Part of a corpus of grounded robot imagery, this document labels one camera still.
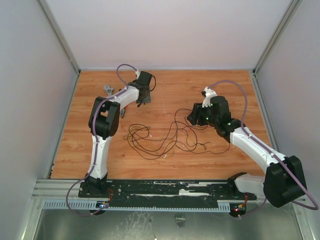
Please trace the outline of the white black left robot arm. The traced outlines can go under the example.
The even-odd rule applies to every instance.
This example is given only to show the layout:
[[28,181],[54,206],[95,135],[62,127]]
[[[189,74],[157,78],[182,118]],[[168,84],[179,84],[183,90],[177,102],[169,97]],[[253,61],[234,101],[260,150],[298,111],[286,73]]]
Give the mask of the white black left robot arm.
[[108,97],[98,96],[88,121],[92,136],[92,154],[88,173],[81,183],[79,195],[103,197],[108,190],[107,159],[109,147],[116,134],[123,111],[129,104],[146,104],[151,101],[151,80],[155,77],[146,71],[136,71],[136,79]]

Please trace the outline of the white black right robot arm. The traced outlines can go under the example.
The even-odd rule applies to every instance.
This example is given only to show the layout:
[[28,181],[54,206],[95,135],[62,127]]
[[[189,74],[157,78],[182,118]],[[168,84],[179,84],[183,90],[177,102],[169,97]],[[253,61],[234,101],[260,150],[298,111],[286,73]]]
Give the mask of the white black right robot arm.
[[213,127],[228,143],[238,147],[254,160],[265,173],[264,177],[245,172],[229,178],[232,182],[227,194],[239,199],[244,193],[265,197],[280,208],[305,195],[307,188],[301,161],[294,155],[288,157],[269,147],[233,118],[229,104],[223,96],[213,96],[203,103],[194,103],[187,120],[194,126]]

